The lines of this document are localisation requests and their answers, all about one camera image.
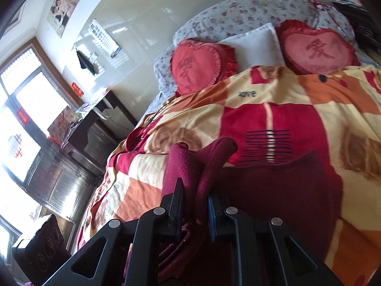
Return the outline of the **black embroidered cushion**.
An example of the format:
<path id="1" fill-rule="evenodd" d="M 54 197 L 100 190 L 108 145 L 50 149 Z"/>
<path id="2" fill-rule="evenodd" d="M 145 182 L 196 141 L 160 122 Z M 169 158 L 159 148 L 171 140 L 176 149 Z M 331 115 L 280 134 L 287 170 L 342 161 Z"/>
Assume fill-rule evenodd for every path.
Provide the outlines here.
<path id="1" fill-rule="evenodd" d="M 53 214 L 37 218 L 14 243 L 12 255 L 33 285 L 43 285 L 71 257 Z"/>

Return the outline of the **left red heart pillow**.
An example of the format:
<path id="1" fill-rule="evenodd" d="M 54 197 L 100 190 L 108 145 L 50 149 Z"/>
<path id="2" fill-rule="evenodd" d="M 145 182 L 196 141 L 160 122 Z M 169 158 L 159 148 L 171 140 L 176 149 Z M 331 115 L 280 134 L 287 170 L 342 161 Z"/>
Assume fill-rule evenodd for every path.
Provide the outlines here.
<path id="1" fill-rule="evenodd" d="M 172 53 L 170 72 L 177 96 L 203 90 L 238 73 L 236 50 L 229 45 L 185 39 Z"/>

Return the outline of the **white pillow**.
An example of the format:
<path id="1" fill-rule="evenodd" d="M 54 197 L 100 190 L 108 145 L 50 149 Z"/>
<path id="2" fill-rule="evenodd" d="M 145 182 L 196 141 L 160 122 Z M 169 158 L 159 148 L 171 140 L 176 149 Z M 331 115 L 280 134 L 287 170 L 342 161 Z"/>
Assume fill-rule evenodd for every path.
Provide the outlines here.
<path id="1" fill-rule="evenodd" d="M 253 66 L 284 66 L 286 63 L 272 23 L 243 34 L 228 37 L 218 44 L 235 48 L 238 72 Z"/>

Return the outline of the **red heart pillow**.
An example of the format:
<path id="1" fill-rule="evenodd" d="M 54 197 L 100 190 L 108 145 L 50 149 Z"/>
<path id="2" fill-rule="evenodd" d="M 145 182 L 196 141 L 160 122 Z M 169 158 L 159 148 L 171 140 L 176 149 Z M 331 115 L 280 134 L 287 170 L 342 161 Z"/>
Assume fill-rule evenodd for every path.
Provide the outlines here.
<path id="1" fill-rule="evenodd" d="M 236 50 L 229 45 L 185 39 L 172 53 L 170 72 L 177 96 L 203 90 L 238 73 Z"/>
<path id="2" fill-rule="evenodd" d="M 329 74 L 346 66 L 359 66 L 355 49 L 330 28 L 312 28 L 288 19 L 276 28 L 286 66 L 295 74 Z"/>

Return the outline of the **black garment on wall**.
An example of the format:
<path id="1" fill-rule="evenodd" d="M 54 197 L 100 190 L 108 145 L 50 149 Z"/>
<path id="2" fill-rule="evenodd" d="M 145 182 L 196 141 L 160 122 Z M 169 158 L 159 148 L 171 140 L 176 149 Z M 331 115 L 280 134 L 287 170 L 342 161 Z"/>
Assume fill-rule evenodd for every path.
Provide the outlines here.
<path id="1" fill-rule="evenodd" d="M 92 63 L 90 59 L 84 55 L 84 53 L 82 53 L 80 50 L 76 50 L 76 54 L 82 69 L 88 70 L 94 76 L 99 73 L 97 66 Z"/>

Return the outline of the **maroon sweater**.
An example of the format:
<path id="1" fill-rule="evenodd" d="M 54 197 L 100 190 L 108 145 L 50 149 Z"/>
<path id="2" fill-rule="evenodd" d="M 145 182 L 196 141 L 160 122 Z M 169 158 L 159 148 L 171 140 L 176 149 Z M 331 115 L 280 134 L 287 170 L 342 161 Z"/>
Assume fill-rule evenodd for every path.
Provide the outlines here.
<path id="1" fill-rule="evenodd" d="M 158 248 L 157 285 L 234 285 L 231 245 L 211 239 L 208 198 L 213 194 L 254 221 L 281 218 L 324 261 L 342 193 L 316 154 L 276 165 L 227 166 L 237 149 L 231 138 L 217 139 L 198 152 L 185 143 L 171 147 L 163 197 L 181 179 L 183 215 L 179 239 Z"/>

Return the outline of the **orange red patterned blanket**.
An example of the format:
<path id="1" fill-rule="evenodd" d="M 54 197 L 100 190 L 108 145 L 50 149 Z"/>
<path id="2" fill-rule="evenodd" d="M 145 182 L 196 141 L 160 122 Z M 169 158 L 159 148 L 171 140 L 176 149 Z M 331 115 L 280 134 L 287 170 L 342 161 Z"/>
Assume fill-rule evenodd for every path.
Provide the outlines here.
<path id="1" fill-rule="evenodd" d="M 220 138 L 238 146 L 229 167 L 315 153 L 342 193 L 324 262 L 345 285 L 371 279 L 380 265 L 380 70 L 370 65 L 329 75 L 254 66 L 149 110 L 110 154 L 77 246 L 111 219 L 135 220 L 160 204 L 174 144 L 198 152 Z"/>

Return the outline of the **dark wooden desk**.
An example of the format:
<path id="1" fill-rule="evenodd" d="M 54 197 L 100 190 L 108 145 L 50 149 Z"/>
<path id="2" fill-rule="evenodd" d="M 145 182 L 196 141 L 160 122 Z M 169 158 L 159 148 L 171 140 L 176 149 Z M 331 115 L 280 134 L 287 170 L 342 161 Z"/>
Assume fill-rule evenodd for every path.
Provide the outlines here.
<path id="1" fill-rule="evenodd" d="M 119 143 L 117 134 L 106 124 L 112 121 L 106 111 L 116 109 L 132 127 L 137 125 L 138 120 L 115 93 L 103 88 L 78 110 L 66 107 L 48 127 L 49 138 L 85 169 L 105 172 L 106 159 Z"/>

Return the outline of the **wedding photo poster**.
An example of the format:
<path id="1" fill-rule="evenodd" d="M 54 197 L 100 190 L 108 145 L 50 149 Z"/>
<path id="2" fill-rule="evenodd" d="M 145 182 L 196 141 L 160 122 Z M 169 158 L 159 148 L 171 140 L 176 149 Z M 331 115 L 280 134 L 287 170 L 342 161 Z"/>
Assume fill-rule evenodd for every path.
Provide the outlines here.
<path id="1" fill-rule="evenodd" d="M 47 20 L 55 33 L 62 38 L 72 14 L 80 0 L 53 0 Z"/>

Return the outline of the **dark carved wooden cabinet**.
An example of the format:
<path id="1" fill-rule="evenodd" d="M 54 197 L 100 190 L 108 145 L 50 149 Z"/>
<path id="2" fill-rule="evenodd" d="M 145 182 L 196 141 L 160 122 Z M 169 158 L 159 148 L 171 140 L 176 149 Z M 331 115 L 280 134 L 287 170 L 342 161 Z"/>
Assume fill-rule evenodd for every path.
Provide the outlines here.
<path id="1" fill-rule="evenodd" d="M 330 0 L 349 20 L 359 47 L 380 64 L 380 30 L 359 0 Z"/>

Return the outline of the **floral quilt headboard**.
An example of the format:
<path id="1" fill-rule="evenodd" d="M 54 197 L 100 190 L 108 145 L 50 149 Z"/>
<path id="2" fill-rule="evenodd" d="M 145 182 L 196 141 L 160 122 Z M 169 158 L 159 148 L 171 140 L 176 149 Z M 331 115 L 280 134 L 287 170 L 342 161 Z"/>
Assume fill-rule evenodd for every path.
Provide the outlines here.
<path id="1" fill-rule="evenodd" d="M 154 61 L 154 74 L 160 93 L 171 96 L 176 90 L 170 72 L 170 57 L 179 42 L 188 38 L 221 41 L 249 32 L 266 23 L 279 26 L 288 19 L 299 20 L 313 28 L 330 28 L 355 45 L 349 20 L 334 7 L 315 0 L 225 0 L 196 14 L 174 34 L 172 44 Z"/>

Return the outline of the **right red heart pillow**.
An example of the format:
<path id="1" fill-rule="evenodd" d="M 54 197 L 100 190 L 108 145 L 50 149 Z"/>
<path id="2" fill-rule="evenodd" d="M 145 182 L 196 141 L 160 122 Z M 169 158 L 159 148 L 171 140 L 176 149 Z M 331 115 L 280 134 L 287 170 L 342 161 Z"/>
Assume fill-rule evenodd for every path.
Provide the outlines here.
<path id="1" fill-rule="evenodd" d="M 286 66 L 295 74 L 329 74 L 346 66 L 359 66 L 355 49 L 330 28 L 312 28 L 288 19 L 276 28 Z"/>

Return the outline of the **window with red decals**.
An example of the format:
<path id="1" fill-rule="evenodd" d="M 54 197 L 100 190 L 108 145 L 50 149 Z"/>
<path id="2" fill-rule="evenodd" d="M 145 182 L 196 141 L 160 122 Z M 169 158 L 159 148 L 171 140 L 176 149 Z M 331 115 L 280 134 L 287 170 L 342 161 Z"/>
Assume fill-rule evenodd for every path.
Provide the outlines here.
<path id="1" fill-rule="evenodd" d="M 86 171 L 48 132 L 70 105 L 56 75 L 35 37 L 1 63 L 1 218 L 17 233 L 51 212 L 74 235 L 89 195 Z"/>

